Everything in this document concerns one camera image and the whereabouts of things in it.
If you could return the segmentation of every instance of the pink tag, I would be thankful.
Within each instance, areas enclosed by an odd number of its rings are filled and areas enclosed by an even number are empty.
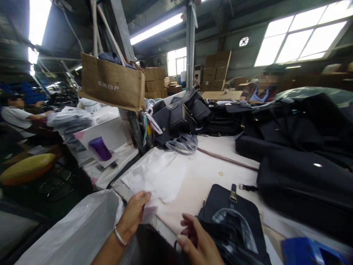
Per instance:
[[[76,132],[76,133],[74,133],[75,138],[79,139],[79,140],[82,140],[84,135],[85,135],[85,132]]]

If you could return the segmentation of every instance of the white shirt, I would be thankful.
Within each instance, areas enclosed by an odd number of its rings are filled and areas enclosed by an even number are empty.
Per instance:
[[[3,117],[3,119],[9,124],[9,126],[11,128],[13,128],[16,131],[18,131],[19,133],[21,133],[21,135],[24,138],[34,136],[35,134],[29,133],[29,132],[21,130],[20,128],[11,126],[11,124],[16,125],[21,128],[24,128],[24,129],[28,129],[32,125],[31,120],[26,120],[26,118],[28,118],[29,115],[32,115],[32,114],[29,112],[26,112],[22,109],[12,109],[12,108],[10,109],[8,107],[4,107],[1,110],[1,116]]]

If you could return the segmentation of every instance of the window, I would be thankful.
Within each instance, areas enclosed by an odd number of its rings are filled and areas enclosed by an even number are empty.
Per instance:
[[[167,53],[168,76],[180,75],[186,71],[186,47]]]
[[[343,0],[271,22],[255,67],[324,57],[347,24],[344,18],[353,15],[350,3]]]

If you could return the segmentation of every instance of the yellow cushion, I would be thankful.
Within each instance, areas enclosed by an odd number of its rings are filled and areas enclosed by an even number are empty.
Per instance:
[[[0,176],[2,183],[19,179],[40,171],[55,160],[55,155],[48,153],[28,157],[6,169]]]

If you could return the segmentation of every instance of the purple cup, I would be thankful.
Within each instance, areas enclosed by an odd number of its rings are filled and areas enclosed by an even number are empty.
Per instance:
[[[111,153],[103,142],[102,137],[94,138],[88,143],[98,154],[102,161],[111,159]]]

